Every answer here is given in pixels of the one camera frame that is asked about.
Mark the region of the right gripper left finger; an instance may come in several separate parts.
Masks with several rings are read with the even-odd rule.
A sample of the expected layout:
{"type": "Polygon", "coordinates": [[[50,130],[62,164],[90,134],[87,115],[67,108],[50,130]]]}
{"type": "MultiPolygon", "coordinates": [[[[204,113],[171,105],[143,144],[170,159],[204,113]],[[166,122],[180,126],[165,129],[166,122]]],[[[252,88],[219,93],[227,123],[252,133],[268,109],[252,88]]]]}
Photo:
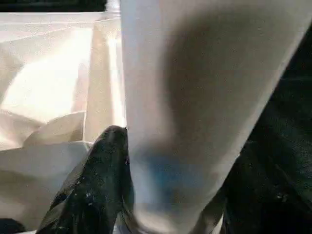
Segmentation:
{"type": "Polygon", "coordinates": [[[36,232],[112,234],[127,201],[133,201],[127,129],[112,125],[68,175],[36,232]]]}

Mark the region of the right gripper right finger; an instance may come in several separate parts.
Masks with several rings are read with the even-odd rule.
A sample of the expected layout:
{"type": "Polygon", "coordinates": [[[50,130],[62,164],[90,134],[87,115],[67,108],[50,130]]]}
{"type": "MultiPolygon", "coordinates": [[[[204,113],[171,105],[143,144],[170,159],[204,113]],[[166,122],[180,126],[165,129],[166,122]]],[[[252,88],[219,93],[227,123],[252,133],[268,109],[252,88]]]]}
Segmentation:
{"type": "Polygon", "coordinates": [[[312,206],[282,178],[255,141],[247,141],[223,188],[228,234],[310,234],[312,206]]]}

